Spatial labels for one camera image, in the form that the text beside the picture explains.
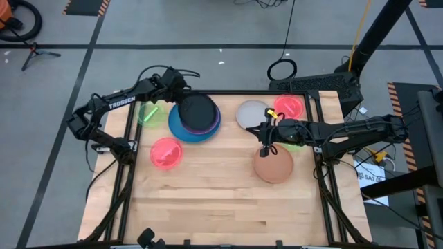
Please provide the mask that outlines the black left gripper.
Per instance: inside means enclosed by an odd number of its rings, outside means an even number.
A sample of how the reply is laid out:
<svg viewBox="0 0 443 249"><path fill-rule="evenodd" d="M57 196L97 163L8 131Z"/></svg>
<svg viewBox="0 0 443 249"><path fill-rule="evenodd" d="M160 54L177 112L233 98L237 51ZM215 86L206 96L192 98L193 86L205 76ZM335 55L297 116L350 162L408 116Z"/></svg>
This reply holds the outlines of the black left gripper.
<svg viewBox="0 0 443 249"><path fill-rule="evenodd" d="M191 95L194 95L195 92L190 89L190 86L188 83L184 80L181 82L180 85L176 85L175 88L169 89L164 85L163 77L159 80L159 86L160 89L157 93L157 100L164 100L166 102L176 102L177 105L182 105L185 103L185 100L183 98L189 97Z"/></svg>

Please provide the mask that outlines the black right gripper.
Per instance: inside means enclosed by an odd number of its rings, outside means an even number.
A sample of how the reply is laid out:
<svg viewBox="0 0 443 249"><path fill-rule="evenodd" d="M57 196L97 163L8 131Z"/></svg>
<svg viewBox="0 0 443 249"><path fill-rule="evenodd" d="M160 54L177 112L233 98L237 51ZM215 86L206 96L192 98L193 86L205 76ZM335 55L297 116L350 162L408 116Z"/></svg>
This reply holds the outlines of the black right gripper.
<svg viewBox="0 0 443 249"><path fill-rule="evenodd" d="M313 146L314 136L311 131L307 128L308 122L294 120L290 118L283 118L279 122L277 119L279 115L272 108L266 108L265 110L266 122L262 122L258 126L247 127L246 130L252 133L261 143L262 148L260 149L260 156L266 157L271 152L272 154L277 154L277 149L273 145L275 142L290 144L290 145L300 145L300 146ZM296 144L292 142L287 142L281 135L280 131L288 121L298 121L302 127L304 133L304 141L302 143Z"/></svg>

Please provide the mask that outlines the black plastic plate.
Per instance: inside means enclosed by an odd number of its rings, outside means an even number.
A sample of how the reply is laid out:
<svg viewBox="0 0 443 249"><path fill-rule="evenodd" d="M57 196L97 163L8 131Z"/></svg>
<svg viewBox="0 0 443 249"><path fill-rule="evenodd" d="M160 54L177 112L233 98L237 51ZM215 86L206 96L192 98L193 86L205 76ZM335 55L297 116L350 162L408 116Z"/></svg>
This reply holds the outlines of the black plastic plate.
<svg viewBox="0 0 443 249"><path fill-rule="evenodd" d="M209 132L217 121L217 107L207 95L187 95L178 103L181 124L192 133Z"/></svg>

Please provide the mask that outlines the grey plastic plate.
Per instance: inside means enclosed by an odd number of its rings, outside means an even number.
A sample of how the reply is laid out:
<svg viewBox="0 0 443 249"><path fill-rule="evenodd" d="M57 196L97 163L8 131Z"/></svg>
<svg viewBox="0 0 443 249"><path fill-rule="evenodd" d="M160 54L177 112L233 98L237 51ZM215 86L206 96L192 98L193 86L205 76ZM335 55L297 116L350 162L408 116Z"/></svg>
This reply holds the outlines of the grey plastic plate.
<svg viewBox="0 0 443 249"><path fill-rule="evenodd" d="M236 121L243 128L256 127L266 121L265 110L269 105L259 100L247 100L240 104L236 112Z"/></svg>

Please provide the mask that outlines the orange-brown plastic plate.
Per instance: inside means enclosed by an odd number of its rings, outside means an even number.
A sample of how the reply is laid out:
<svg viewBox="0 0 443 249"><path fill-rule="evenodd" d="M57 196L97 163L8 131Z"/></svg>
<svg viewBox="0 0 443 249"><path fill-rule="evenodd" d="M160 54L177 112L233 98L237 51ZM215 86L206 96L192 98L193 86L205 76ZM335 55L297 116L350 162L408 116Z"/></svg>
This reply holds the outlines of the orange-brown plastic plate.
<svg viewBox="0 0 443 249"><path fill-rule="evenodd" d="M280 145L275 146L277 154L271 152L266 157L260 156L257 150L253 157L253 169L263 181L268 183L283 183L289 179L293 171L293 157L291 153Z"/></svg>

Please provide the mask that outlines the red translucent plastic plate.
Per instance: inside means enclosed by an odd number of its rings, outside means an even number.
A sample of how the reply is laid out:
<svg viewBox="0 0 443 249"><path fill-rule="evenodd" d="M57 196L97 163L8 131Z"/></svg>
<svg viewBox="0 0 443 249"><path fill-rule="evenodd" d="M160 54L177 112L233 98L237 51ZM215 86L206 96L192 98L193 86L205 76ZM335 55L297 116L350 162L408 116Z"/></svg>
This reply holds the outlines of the red translucent plastic plate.
<svg viewBox="0 0 443 249"><path fill-rule="evenodd" d="M300 98L294 95L281 95L273 105L276 113L283 113L286 118L299 119L304 113L304 105Z"/></svg>
<svg viewBox="0 0 443 249"><path fill-rule="evenodd" d="M157 140L150 149L150 161L153 166L170 170L178 166L183 159L183 148L174 138Z"/></svg>

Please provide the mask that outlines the purple plastic plate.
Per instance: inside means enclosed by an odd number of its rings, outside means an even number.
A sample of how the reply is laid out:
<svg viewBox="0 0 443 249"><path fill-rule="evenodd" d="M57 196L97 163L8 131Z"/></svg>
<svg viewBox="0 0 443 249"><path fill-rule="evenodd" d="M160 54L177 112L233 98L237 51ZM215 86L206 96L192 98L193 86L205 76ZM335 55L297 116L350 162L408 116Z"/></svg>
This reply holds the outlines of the purple plastic plate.
<svg viewBox="0 0 443 249"><path fill-rule="evenodd" d="M203 134L213 129L217 123L218 107L215 105L197 105L179 107L181 124L191 133Z"/></svg>

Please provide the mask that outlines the large blue plastic plate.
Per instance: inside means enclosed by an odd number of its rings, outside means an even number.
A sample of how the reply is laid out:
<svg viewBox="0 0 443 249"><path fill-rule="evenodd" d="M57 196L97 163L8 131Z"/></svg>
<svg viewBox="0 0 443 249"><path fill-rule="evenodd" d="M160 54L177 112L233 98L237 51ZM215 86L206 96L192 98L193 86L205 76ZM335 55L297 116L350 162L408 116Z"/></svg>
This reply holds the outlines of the large blue plastic plate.
<svg viewBox="0 0 443 249"><path fill-rule="evenodd" d="M205 142L207 140L210 140L218 132L218 129L221 125L221 114L219 112L219 109L217 110L217 114L218 114L217 123L215 124L212 130L203 134L191 133L181 124L179 118L178 106L174 105L169 112L168 127L172 135L182 142L186 143Z"/></svg>

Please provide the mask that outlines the white paper label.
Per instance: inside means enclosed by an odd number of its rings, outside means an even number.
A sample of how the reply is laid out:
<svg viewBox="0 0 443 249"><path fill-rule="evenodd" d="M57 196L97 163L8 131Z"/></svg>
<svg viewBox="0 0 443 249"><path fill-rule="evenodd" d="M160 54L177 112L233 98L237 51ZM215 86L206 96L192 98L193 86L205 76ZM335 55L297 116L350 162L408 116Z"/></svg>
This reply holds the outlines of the white paper label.
<svg viewBox="0 0 443 249"><path fill-rule="evenodd" d="M360 188L373 185L386 179L384 168L369 163L362 163L357 167L358 164L359 161L355 160L354 166L356 167L356 170L358 172ZM389 206L389 200L387 196L382 196L375 200L367 200L364 201L364 203Z"/></svg>

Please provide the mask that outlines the black support beam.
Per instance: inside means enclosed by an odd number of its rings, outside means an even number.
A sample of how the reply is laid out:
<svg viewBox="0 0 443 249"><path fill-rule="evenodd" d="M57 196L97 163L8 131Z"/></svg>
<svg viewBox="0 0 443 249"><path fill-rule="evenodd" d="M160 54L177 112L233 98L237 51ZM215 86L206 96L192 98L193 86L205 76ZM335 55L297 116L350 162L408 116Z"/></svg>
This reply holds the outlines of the black support beam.
<svg viewBox="0 0 443 249"><path fill-rule="evenodd" d="M361 188L364 199L376 199L425 185L443 187L443 167L428 166Z"/></svg>

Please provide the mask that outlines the black tripod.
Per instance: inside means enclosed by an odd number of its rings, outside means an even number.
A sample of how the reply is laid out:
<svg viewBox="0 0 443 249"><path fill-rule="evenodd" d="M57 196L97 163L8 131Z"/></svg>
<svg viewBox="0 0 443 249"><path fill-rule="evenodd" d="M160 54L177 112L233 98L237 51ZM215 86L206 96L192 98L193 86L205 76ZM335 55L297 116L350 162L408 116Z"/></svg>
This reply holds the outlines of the black tripod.
<svg viewBox="0 0 443 249"><path fill-rule="evenodd" d="M53 52L49 52L49 51L45 51L42 50L38 47L37 42L33 42L31 47L30 47L30 53L26 59L26 61L24 62L24 65L22 66L21 70L25 71L28 68L28 65L30 64L31 59L40 56L40 55L50 55L53 57L61 57L62 55L59 53L53 53Z"/></svg>

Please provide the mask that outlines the orange shop vacuum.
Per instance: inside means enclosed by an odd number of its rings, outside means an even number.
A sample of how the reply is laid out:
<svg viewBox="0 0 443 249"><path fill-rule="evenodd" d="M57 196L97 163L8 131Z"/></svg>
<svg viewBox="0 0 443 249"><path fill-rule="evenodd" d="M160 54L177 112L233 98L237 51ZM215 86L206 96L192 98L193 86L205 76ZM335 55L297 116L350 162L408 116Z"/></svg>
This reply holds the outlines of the orange shop vacuum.
<svg viewBox="0 0 443 249"><path fill-rule="evenodd" d="M2 34L4 30L19 30L23 27L23 22L18 20L13 15L13 10L18 6L29 9L34 15L33 27L24 34L21 35L5 35ZM6 42L22 42L23 40L30 40L35 38L42 29L42 16L40 11L27 0L0 0L0 40Z"/></svg>

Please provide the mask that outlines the black aluminium table frame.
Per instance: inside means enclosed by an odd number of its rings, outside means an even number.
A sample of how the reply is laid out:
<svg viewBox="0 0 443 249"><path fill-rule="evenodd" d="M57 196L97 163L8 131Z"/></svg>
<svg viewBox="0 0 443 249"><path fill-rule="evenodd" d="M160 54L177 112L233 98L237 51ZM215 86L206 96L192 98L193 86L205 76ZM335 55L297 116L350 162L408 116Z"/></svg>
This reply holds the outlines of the black aluminium table frame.
<svg viewBox="0 0 443 249"><path fill-rule="evenodd" d="M313 150L293 153L294 171L281 184L261 181L251 167L260 144L237 124L235 113L245 100L273 104L275 95L218 90L210 96L221 110L221 127L206 142L183 144L183 158L174 169L161 170L150 162L151 146L170 137L168 126L132 127L130 136L139 146L129 211L116 215L114 223L125 222L125 230L113 230L111 238L133 243L151 228L168 244L325 245Z"/></svg>

